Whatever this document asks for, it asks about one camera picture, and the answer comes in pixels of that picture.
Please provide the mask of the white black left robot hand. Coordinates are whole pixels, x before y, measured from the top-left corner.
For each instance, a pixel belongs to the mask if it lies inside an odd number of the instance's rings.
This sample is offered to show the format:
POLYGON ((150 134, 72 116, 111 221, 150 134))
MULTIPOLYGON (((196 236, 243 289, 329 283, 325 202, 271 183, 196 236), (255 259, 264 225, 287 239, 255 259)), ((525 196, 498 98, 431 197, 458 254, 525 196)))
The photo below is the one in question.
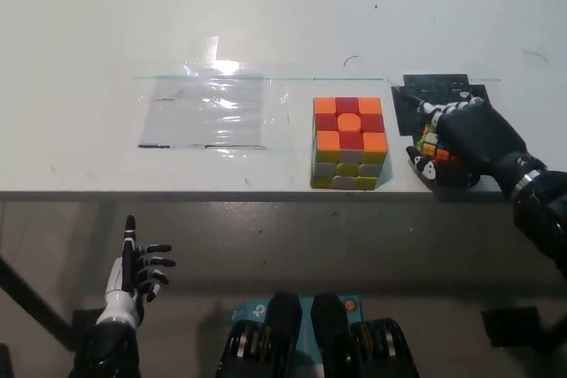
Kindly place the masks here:
POLYGON ((136 240, 136 219, 126 218, 121 255, 115 259, 105 289, 105 308, 97 325, 119 323, 133 329, 144 319, 144 302, 154 300, 169 284, 164 267, 176 262, 165 255, 168 244, 140 245, 136 240))

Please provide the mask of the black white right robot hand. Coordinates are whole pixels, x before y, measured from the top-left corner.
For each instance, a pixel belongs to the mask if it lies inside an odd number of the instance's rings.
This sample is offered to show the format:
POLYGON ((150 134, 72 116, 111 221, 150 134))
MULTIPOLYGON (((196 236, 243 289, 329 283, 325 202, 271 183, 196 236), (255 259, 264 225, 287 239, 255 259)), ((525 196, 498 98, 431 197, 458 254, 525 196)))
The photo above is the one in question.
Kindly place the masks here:
POLYGON ((406 152, 425 182, 472 188, 486 175, 510 197, 522 181, 547 170, 490 101, 473 95, 445 104, 411 98, 417 101, 422 125, 420 137, 406 152))

